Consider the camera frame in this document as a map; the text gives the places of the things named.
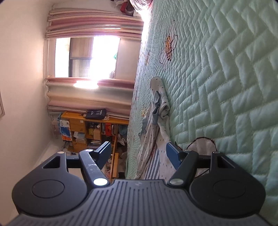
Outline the wooden bookshelf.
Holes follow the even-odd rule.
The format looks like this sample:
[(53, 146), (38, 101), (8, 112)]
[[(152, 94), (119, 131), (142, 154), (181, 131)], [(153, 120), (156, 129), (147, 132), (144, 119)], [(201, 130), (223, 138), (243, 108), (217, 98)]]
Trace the wooden bookshelf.
[(111, 143), (114, 151), (117, 146), (118, 127), (128, 125), (127, 119), (110, 117), (103, 120), (87, 119), (85, 114), (63, 112), (58, 118), (58, 125), (65, 148), (78, 153), (84, 149), (96, 150), (106, 141)]

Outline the pink curtain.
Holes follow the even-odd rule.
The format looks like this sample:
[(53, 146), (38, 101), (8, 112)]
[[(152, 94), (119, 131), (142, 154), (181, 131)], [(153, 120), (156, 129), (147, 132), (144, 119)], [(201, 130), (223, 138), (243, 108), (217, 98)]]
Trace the pink curtain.
[(96, 9), (58, 8), (48, 14), (46, 39), (87, 38), (112, 35), (121, 39), (141, 40), (144, 22), (130, 17)]
[(112, 114), (130, 115), (134, 89), (134, 82), (130, 80), (48, 78), (46, 86), (50, 111), (106, 109)]

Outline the pink curtain right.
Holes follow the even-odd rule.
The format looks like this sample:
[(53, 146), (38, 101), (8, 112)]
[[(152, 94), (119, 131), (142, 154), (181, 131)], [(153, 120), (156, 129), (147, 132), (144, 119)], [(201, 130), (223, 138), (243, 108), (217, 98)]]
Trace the pink curtain right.
[(144, 22), (130, 17), (96, 9), (58, 8), (48, 14), (46, 39), (87, 38), (112, 35), (121, 39), (141, 40)]

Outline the white dotted baby garment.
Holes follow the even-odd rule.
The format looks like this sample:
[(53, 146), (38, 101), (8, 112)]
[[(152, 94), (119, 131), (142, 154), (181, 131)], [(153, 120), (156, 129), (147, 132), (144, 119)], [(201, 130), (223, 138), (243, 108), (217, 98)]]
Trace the white dotted baby garment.
[(166, 145), (170, 142), (170, 105), (160, 77), (150, 81), (152, 98), (142, 120), (139, 133), (136, 179), (163, 179), (169, 181), (176, 169), (167, 157)]

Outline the dark hanging tote bag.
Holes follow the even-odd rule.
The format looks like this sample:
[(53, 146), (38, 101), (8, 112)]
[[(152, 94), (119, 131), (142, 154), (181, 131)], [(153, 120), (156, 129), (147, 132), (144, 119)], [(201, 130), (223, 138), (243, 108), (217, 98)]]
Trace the dark hanging tote bag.
[(100, 110), (88, 110), (86, 112), (86, 119), (90, 120), (103, 120), (107, 114), (106, 109), (100, 109)]

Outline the wooden desk with drawers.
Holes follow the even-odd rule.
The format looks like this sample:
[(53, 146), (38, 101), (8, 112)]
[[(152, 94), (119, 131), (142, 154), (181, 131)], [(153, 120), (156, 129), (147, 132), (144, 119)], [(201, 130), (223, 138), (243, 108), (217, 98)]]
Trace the wooden desk with drawers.
[(111, 166), (110, 166), (110, 174), (109, 174), (110, 183), (112, 183), (112, 181), (117, 178), (118, 160), (119, 160), (119, 153), (117, 152), (117, 136), (113, 136)]

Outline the pink curtain left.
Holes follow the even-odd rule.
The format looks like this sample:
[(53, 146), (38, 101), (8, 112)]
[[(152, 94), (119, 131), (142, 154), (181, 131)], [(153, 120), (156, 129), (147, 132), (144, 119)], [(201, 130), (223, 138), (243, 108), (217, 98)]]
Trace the pink curtain left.
[(46, 86), (50, 111), (106, 109), (112, 114), (130, 115), (134, 89), (134, 82), (130, 80), (48, 78)]

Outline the nightstand clutter with plush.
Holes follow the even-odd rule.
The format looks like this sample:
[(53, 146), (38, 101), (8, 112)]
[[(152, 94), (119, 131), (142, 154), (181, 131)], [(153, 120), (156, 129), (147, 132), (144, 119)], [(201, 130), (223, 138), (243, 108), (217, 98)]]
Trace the nightstand clutter with plush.
[(130, 17), (140, 17), (139, 13), (128, 0), (111, 0), (113, 8), (117, 13), (121, 13)]

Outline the green quilted bee bedspread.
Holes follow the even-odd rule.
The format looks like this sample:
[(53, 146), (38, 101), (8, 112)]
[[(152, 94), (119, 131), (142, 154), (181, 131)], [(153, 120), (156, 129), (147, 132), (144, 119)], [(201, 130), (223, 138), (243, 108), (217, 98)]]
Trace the green quilted bee bedspread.
[(265, 187), (277, 224), (277, 1), (153, 1), (146, 13), (128, 126), (127, 178), (137, 172), (150, 81), (162, 79), (169, 137), (212, 139)]

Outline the framed wall picture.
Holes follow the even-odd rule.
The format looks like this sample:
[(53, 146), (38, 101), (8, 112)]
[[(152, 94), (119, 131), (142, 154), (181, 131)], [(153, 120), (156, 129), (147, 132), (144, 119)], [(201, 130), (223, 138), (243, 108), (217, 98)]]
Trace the framed wall picture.
[(5, 115), (5, 110), (4, 110), (4, 106), (3, 106), (3, 102), (2, 102), (2, 97), (1, 97), (1, 93), (0, 93), (0, 119)]

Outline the floral folded duvet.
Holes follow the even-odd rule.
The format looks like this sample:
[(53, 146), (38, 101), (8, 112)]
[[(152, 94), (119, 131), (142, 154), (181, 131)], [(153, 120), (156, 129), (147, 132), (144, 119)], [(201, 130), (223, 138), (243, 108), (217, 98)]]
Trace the floral folded duvet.
[(153, 0), (130, 0), (130, 3), (136, 10), (148, 8), (152, 2)]

